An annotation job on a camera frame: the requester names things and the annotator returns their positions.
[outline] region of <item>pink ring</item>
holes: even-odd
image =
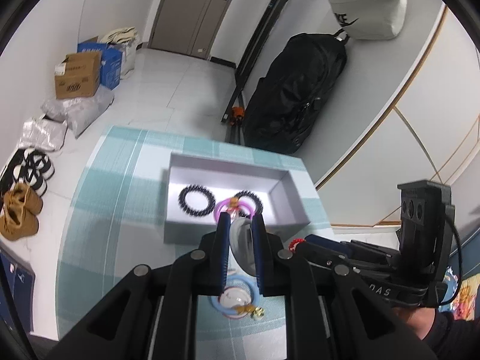
[[[215,206],[215,209],[213,210],[213,215],[214,215],[215,221],[217,223],[220,219],[220,212],[222,211],[222,208],[229,205],[230,200],[231,200],[231,198],[225,199],[225,200],[217,203],[217,205]],[[249,205],[246,202],[242,202],[241,200],[239,200],[238,201],[238,206],[246,209],[250,214],[248,218],[251,219],[251,217],[255,213],[255,210],[251,207],[251,205]]]

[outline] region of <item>white box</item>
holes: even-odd
[[[190,216],[179,206],[179,193],[191,184],[206,187],[217,203],[243,190],[253,192],[262,201],[267,231],[279,235],[283,242],[310,223],[289,171],[172,153],[165,243],[198,245],[204,234],[217,229],[213,212],[204,217]],[[187,194],[186,201],[194,209],[207,207],[207,198],[200,193]]]

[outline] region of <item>tan suede shoe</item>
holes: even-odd
[[[29,185],[16,183],[13,190],[5,193],[4,200],[13,199],[20,202],[33,215],[38,215],[43,208],[43,200]]]
[[[19,201],[5,196],[3,215],[0,216],[0,233],[9,241],[35,235],[38,219]]]

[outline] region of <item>door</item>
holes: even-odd
[[[163,0],[150,47],[207,58],[230,0]]]

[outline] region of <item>cable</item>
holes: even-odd
[[[460,242],[460,235],[458,234],[458,230],[455,227],[455,223],[447,215],[443,215],[444,220],[448,223],[448,226],[452,229],[453,236],[455,238],[455,243],[457,244],[457,253],[458,253],[458,283],[457,283],[457,289],[455,290],[455,293],[452,295],[452,297],[444,302],[439,303],[439,306],[444,306],[446,304],[452,303],[455,298],[458,296],[460,292],[460,287],[462,287],[462,265],[463,265],[463,260],[462,260],[462,243]]]
[[[255,282],[250,280],[248,277],[243,276],[241,274],[232,274],[227,277],[227,280],[240,280],[244,282],[246,285],[248,285],[251,293],[251,304],[254,305],[255,307],[258,307],[259,304],[259,299],[260,299],[260,290],[256,286]],[[227,307],[224,307],[220,304],[218,301],[217,296],[211,296],[210,300],[212,301],[212,306],[217,310],[220,311],[222,314],[225,315],[238,315],[237,310],[235,309],[229,309]]]

